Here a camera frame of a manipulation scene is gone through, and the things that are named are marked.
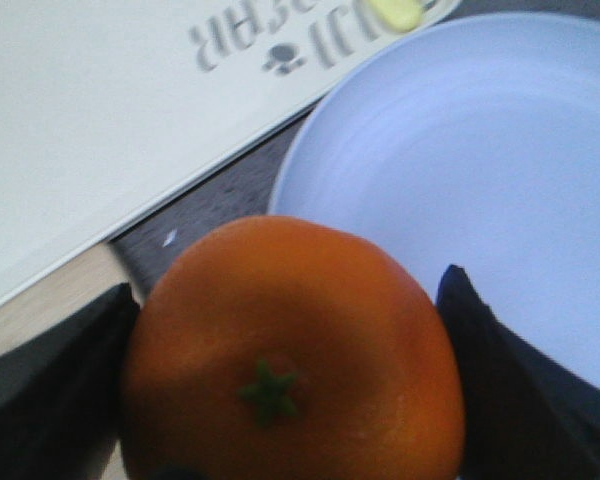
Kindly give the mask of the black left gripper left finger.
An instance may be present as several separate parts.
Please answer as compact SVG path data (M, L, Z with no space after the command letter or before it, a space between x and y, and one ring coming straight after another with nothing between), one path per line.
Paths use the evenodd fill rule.
M0 479L101 477L138 313L130 286L120 284L0 355Z

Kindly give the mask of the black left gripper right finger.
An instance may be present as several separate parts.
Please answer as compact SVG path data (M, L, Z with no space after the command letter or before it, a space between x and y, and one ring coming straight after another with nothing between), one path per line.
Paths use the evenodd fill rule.
M461 478L600 479L600 389L502 324L460 267L436 307L465 400Z

